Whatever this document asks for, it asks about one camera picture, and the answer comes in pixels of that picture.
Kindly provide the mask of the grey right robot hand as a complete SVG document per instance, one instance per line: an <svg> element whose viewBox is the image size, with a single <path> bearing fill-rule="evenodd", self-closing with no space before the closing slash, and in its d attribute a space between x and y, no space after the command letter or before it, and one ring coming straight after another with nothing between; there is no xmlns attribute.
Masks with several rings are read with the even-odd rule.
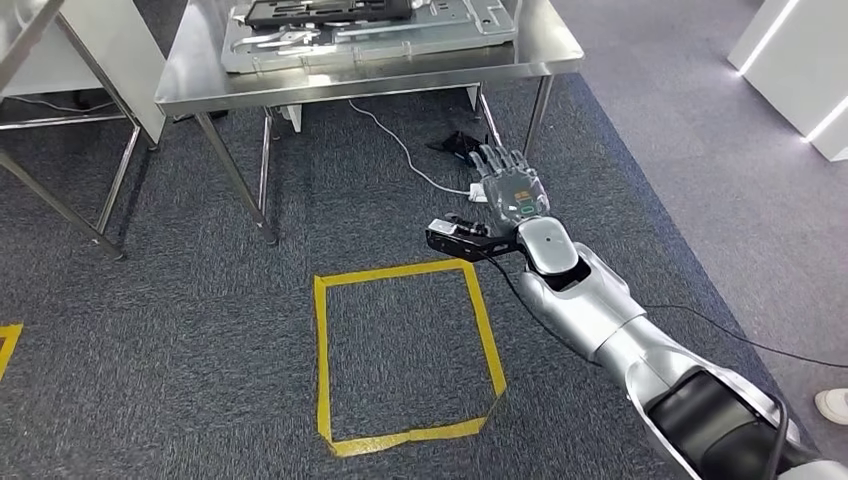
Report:
<svg viewBox="0 0 848 480"><path fill-rule="evenodd" d="M550 202L537 171L518 150L481 144L469 154L477 168L494 228L513 232L525 220L550 214Z"/></svg>

